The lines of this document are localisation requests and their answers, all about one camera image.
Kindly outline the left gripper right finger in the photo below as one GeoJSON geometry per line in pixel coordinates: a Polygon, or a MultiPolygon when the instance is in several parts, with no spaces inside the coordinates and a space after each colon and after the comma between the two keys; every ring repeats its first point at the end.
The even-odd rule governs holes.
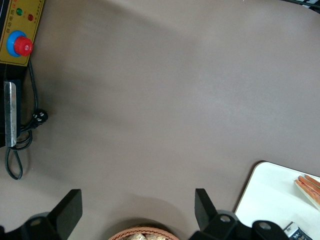
{"type": "Polygon", "coordinates": [[[218,214],[204,188],[195,189],[194,214],[200,231],[204,231],[212,219],[218,214]]]}

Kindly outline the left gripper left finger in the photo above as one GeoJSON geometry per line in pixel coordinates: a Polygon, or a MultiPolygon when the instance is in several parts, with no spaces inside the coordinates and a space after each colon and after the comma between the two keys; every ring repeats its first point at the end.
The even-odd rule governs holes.
{"type": "Polygon", "coordinates": [[[82,214],[82,191],[72,189],[49,213],[49,221],[60,237],[69,237],[82,214]]]}

